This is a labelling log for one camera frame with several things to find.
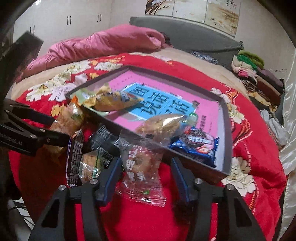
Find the metal bolt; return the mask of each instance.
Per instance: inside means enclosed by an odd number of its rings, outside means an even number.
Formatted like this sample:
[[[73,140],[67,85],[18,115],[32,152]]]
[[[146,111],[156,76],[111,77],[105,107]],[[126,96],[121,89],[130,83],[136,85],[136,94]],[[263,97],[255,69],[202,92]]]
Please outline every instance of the metal bolt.
[[[98,179],[93,178],[93,179],[91,179],[89,182],[90,182],[90,184],[95,185],[95,184],[97,184],[99,181],[98,181]]]
[[[64,191],[66,189],[66,186],[63,184],[63,185],[61,185],[61,186],[59,186],[59,190],[60,191]]]
[[[194,180],[194,182],[196,183],[196,184],[202,184],[203,182],[202,182],[202,179],[200,179],[200,178],[196,178],[195,180]]]
[[[226,188],[227,188],[229,191],[234,190],[234,186],[233,186],[232,184],[228,184],[228,185],[226,186]]]

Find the floral bedspread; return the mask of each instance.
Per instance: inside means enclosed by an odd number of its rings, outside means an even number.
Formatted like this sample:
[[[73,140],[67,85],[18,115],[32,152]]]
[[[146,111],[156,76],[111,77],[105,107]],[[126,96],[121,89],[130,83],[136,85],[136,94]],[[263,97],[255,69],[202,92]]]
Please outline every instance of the floral bedspread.
[[[205,74],[167,58],[142,53],[125,53],[73,63],[63,73],[25,91],[17,101],[56,117],[66,104],[65,93],[103,73],[134,65],[169,74],[221,96],[227,103],[233,138],[231,174],[222,184],[233,184],[245,199],[259,222],[267,241],[271,241],[280,217],[279,197],[286,178],[279,161],[278,148],[268,134],[266,124],[256,107],[235,89],[211,79]],[[36,157],[10,151],[11,168],[22,192],[27,209],[37,220],[57,187],[65,183],[65,157],[61,165],[50,161],[43,150]],[[113,197],[101,207],[102,219],[109,240],[185,240],[188,225],[174,216],[173,204],[178,193],[169,166],[161,164],[167,205],[153,207]],[[83,240],[81,207],[76,206],[79,240]],[[217,205],[213,204],[211,241],[215,240]]]

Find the green cloth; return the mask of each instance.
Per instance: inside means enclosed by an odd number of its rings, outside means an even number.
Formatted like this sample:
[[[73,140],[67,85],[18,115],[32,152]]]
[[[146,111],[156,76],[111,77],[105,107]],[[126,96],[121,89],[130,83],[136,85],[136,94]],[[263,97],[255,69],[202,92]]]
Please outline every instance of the green cloth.
[[[238,61],[243,61],[243,62],[245,62],[245,63],[251,65],[251,66],[252,66],[252,69],[257,71],[257,65],[254,64],[254,63],[250,60],[250,58],[248,58],[247,56],[242,55],[242,54],[237,55],[237,60],[238,60]]]
[[[264,69],[264,60],[261,59],[257,54],[250,53],[248,51],[240,50],[239,55],[247,56],[254,64],[259,66],[261,69]]]

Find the gray headboard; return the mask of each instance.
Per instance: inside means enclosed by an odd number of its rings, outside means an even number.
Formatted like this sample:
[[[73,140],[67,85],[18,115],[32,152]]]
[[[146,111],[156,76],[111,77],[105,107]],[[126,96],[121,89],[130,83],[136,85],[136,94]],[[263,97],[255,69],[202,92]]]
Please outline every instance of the gray headboard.
[[[233,55],[243,48],[242,42],[214,30],[173,18],[131,17],[130,24],[163,32],[170,37],[175,48],[188,53],[194,50],[209,55],[230,71]]]

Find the white wall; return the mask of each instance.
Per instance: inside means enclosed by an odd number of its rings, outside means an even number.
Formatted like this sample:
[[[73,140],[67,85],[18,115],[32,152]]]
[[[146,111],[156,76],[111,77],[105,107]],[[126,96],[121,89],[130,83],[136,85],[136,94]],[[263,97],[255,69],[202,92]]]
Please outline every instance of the white wall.
[[[128,23],[131,16],[143,17],[145,7],[146,0],[112,0],[110,27]],[[295,48],[280,23],[257,0],[242,0],[235,40],[242,40],[245,50],[263,58],[266,69],[287,69],[273,72],[278,78],[288,77]]]

